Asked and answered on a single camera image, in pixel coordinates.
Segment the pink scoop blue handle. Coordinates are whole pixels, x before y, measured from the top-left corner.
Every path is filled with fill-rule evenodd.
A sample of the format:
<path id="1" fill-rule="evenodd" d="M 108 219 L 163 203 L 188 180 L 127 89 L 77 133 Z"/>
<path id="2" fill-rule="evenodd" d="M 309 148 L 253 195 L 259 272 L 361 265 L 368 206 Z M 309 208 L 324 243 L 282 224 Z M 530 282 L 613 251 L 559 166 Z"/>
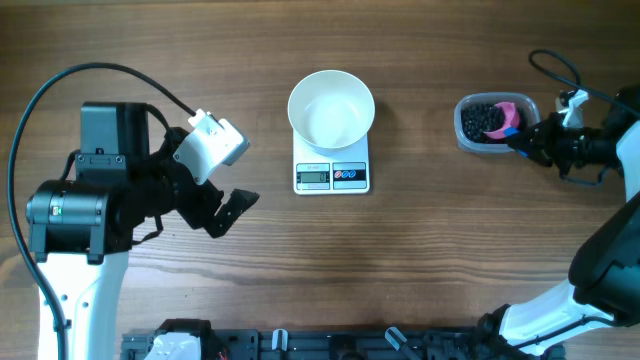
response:
<path id="1" fill-rule="evenodd" d="M 519 131 L 528 127 L 527 118 L 514 102 L 499 102 L 488 110 L 488 124 L 483 131 L 484 137 L 491 143 L 505 144 L 504 132 L 512 127 Z"/>

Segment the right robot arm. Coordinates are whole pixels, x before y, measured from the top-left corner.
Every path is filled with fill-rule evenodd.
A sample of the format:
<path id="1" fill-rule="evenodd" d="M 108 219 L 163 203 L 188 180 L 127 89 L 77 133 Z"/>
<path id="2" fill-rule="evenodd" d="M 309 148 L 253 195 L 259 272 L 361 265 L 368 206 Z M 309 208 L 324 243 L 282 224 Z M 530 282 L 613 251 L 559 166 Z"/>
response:
<path id="1" fill-rule="evenodd" d="M 562 95 L 563 110 L 506 142 L 561 176 L 586 165 L 618 171 L 625 203 L 581 245 L 566 280 L 481 317 L 469 336 L 471 359 L 543 359 L 573 337 L 639 322 L 639 88 L 620 89 L 599 128 L 571 122 L 586 94 Z"/>

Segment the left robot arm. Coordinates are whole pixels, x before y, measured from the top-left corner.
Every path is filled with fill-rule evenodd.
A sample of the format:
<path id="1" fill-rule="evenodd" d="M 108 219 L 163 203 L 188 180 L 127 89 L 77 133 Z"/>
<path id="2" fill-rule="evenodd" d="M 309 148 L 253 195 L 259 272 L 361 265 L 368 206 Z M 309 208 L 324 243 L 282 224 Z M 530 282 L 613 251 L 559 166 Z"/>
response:
<path id="1" fill-rule="evenodd" d="M 228 120 L 197 111 L 187 128 L 167 127 L 149 148 L 146 103 L 87 102 L 81 146 L 60 178 L 29 199 L 29 248 L 52 290 L 40 301 L 42 359 L 109 359 L 115 318 L 134 231 L 146 219 L 177 212 L 187 225 L 224 236 L 256 203 L 254 192 L 225 193 L 210 181 L 235 163 L 249 140 Z"/>

